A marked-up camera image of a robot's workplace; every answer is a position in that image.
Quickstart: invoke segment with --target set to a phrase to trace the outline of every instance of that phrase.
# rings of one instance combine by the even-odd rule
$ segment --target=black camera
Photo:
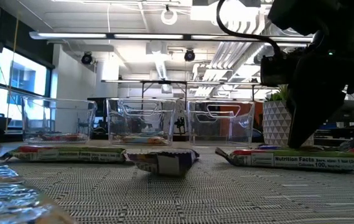
[[[82,57],[82,63],[84,65],[91,65],[94,62],[92,57],[92,52],[85,52],[84,56]]]
[[[195,53],[193,52],[192,49],[187,50],[187,52],[185,53],[184,59],[186,62],[191,62],[191,61],[195,60]]]

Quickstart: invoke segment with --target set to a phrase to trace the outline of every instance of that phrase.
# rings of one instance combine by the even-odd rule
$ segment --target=woven placemat
[[[354,223],[354,172],[234,167],[198,152],[181,179],[131,164],[9,165],[79,223]]]

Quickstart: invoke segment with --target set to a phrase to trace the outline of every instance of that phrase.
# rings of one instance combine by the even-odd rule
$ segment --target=window
[[[22,103],[15,104],[13,102],[22,102],[21,95],[18,93],[11,93],[12,99],[9,104],[8,90],[0,88],[0,114],[5,117],[12,118],[15,121],[22,121]]]
[[[10,83],[15,88],[45,94],[47,68],[44,66],[4,48],[0,53],[0,68],[0,84]]]

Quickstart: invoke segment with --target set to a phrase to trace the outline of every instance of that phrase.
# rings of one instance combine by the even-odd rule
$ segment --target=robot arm
[[[220,0],[219,8],[224,1]],[[286,54],[263,36],[227,33],[264,40],[274,47],[275,55],[261,60],[261,83],[288,84],[289,146],[298,148],[343,105],[346,86],[348,94],[354,93],[354,1],[275,0],[268,19],[280,29],[314,34],[312,43]],[[218,14],[217,22],[225,31]]]

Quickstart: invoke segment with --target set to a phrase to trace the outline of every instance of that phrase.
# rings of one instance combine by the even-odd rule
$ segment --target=fluorescent light fixture
[[[164,5],[164,1],[124,1],[124,0],[52,0],[53,2],[77,2],[82,4],[156,4],[156,5]],[[169,5],[179,6],[180,3],[177,1],[167,1]]]
[[[271,46],[271,44],[269,44],[269,43],[264,43],[264,45],[265,46],[268,46],[268,47],[270,47]],[[277,44],[278,46],[280,46],[280,47],[306,47],[307,46],[307,44],[291,44],[291,43],[279,43],[279,44]]]
[[[39,37],[44,37],[44,38],[106,38],[106,34],[74,34],[74,33],[37,33]]]
[[[248,82],[241,82],[241,83],[237,83],[237,82],[227,82],[224,83],[225,85],[260,85],[260,83],[248,83]]]
[[[192,40],[242,40],[244,38],[231,35],[192,35]]]
[[[187,82],[188,84],[219,85],[221,82]]]
[[[182,34],[115,34],[116,39],[178,39],[184,38]]]
[[[141,83],[139,80],[102,80],[107,83]]]
[[[276,42],[298,42],[298,43],[311,43],[312,37],[271,37]]]

